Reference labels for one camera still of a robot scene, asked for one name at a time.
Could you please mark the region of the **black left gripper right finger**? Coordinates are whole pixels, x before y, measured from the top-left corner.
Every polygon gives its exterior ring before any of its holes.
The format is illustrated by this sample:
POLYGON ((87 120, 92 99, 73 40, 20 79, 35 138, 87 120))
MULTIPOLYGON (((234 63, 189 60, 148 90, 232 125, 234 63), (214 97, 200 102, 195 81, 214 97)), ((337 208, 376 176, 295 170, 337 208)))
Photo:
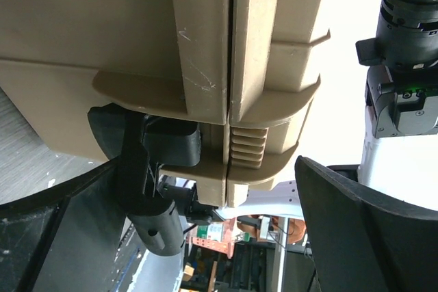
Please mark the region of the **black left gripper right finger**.
POLYGON ((299 156, 296 185, 322 291, 436 291, 437 212, 299 156))

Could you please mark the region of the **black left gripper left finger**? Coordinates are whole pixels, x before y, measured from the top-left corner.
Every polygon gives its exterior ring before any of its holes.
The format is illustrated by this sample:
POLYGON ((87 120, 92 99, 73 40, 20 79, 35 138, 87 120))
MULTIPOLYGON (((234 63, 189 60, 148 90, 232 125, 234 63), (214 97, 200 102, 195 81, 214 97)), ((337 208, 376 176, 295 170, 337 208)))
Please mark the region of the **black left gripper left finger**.
POLYGON ((114 196, 117 164, 1 205, 2 291, 126 291, 137 242, 114 196))

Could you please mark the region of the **tan plastic tool case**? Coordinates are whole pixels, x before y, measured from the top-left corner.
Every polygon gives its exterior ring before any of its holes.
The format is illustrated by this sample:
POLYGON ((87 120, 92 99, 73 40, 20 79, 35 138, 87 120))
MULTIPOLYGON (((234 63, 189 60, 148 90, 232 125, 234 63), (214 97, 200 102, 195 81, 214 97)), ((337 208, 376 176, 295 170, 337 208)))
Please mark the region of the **tan plastic tool case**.
POLYGON ((293 158, 320 86, 329 0, 1 0, 1 88, 56 151, 121 157, 147 248, 183 231, 161 173, 237 207, 293 158))

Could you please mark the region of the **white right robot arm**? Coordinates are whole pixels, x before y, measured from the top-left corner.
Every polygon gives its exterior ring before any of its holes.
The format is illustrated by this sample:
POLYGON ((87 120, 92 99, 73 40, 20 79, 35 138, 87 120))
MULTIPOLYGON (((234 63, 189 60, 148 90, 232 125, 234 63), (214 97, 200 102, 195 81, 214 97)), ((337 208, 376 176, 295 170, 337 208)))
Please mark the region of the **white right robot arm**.
POLYGON ((437 0, 234 0, 225 217, 302 217, 299 156, 437 208, 437 0))

